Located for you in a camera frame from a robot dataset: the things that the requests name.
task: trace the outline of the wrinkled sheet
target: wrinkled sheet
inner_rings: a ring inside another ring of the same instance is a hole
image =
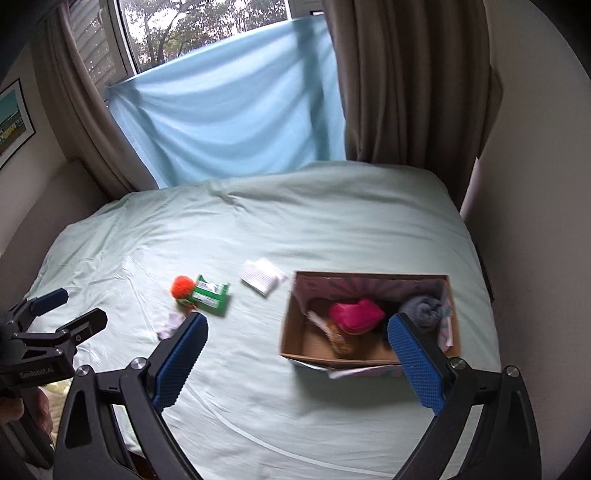
[[[242,263],[260,257],[291,276],[267,299],[239,282]],[[70,301],[31,330],[53,331],[99,307],[107,328],[79,346],[74,364],[123,368],[157,345],[156,331],[175,311],[168,292],[175,276],[231,282],[226,316],[207,315],[209,341],[163,414],[201,475],[392,478],[433,414],[404,376],[330,380],[278,355],[296,270],[448,274],[462,356],[475,368],[500,368],[462,219],[434,175],[403,166],[322,162],[290,174],[131,193],[57,238],[30,295],[65,287]],[[458,453],[475,426],[471,417]],[[137,448],[131,428],[123,430]],[[461,460],[454,457],[448,471]]]
[[[324,15],[200,48],[108,88],[106,96],[161,188],[345,159]]]

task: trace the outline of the green package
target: green package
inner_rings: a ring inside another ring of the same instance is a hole
[[[203,278],[202,275],[199,275],[196,283],[197,285],[193,292],[186,298],[186,300],[193,304],[201,303],[218,313],[222,313],[226,310],[228,290],[230,288],[229,283],[224,285],[209,283],[205,281],[205,278]]]

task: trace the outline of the window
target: window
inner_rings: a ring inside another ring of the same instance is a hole
[[[76,45],[101,93],[199,47],[320,11],[320,0],[70,0]]]
[[[287,20],[284,0],[121,0],[121,7],[142,72],[218,40]]]

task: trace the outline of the framed picture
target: framed picture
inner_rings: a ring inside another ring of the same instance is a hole
[[[16,80],[0,92],[0,168],[34,133],[21,82]]]

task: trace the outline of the screw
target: screw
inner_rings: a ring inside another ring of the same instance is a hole
[[[463,358],[455,356],[449,361],[449,364],[454,370],[464,370],[466,368],[466,361]]]
[[[89,372],[90,365],[82,365],[81,367],[78,367],[78,370],[76,370],[76,375],[78,375],[79,377],[84,377],[88,375]]]
[[[519,369],[517,367],[514,367],[513,365],[509,365],[505,371],[507,372],[507,375],[509,375],[510,377],[519,376]]]
[[[139,356],[138,358],[134,358],[131,361],[130,366],[134,370],[142,370],[143,367],[146,366],[146,363],[148,363],[148,361],[145,358]]]

